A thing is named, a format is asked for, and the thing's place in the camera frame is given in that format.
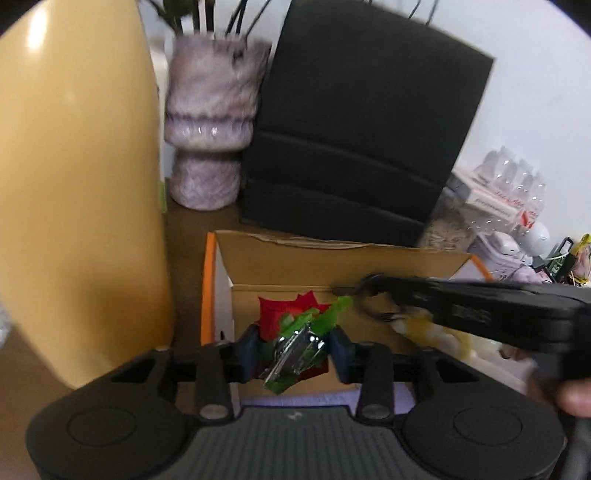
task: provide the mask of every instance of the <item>black speaker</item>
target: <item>black speaker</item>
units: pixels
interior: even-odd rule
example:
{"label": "black speaker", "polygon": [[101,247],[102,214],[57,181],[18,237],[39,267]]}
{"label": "black speaker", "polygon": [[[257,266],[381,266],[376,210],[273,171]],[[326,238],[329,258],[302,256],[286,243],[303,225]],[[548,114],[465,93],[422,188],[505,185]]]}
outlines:
{"label": "black speaker", "polygon": [[242,219],[323,239],[414,245],[492,63],[358,0],[293,0],[244,154]]}

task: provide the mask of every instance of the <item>black mount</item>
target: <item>black mount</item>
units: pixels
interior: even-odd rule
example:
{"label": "black mount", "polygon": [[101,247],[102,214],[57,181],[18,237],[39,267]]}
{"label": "black mount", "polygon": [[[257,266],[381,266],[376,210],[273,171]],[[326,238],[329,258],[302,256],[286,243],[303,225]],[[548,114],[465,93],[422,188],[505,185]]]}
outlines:
{"label": "black mount", "polygon": [[[340,381],[361,384],[354,416],[247,407],[236,418],[229,384],[257,370],[251,326],[235,343],[152,351],[91,382],[32,420],[27,448],[52,480],[309,478],[312,464],[319,478],[531,480],[552,470],[564,437],[550,407],[436,350],[392,354],[339,327],[326,341]],[[174,405],[179,382],[195,383],[194,414]],[[394,382],[415,387],[408,414],[395,414]]]}

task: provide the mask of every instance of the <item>black tongs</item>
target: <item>black tongs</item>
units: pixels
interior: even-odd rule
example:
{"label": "black tongs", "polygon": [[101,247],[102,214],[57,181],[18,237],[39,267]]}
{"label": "black tongs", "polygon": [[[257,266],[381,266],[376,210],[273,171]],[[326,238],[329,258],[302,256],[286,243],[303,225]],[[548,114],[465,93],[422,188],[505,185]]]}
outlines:
{"label": "black tongs", "polygon": [[[358,308],[389,322],[400,312],[378,312],[368,297],[387,294],[403,311],[428,310],[433,322],[534,354],[540,376],[558,381],[591,377],[591,290],[559,284],[466,283],[372,274],[355,287]],[[584,480],[591,466],[591,419],[560,412],[567,446],[551,476]]]}

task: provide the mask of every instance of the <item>finger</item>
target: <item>finger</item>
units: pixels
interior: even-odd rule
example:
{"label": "finger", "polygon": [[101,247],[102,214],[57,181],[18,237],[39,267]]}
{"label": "finger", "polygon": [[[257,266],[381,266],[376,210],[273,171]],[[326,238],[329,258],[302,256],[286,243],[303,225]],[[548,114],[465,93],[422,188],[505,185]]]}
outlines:
{"label": "finger", "polygon": [[556,403],[575,417],[591,417],[591,380],[565,382],[558,391]]}

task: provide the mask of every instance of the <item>box flap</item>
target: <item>box flap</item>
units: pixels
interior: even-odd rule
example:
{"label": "box flap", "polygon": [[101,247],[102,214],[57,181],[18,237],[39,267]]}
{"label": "box flap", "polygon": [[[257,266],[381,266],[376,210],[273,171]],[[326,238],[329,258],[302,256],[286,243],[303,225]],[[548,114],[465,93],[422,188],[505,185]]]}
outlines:
{"label": "box flap", "polygon": [[217,231],[224,264],[241,286],[351,286],[383,272],[399,277],[449,278],[469,254],[389,245],[326,242]]}

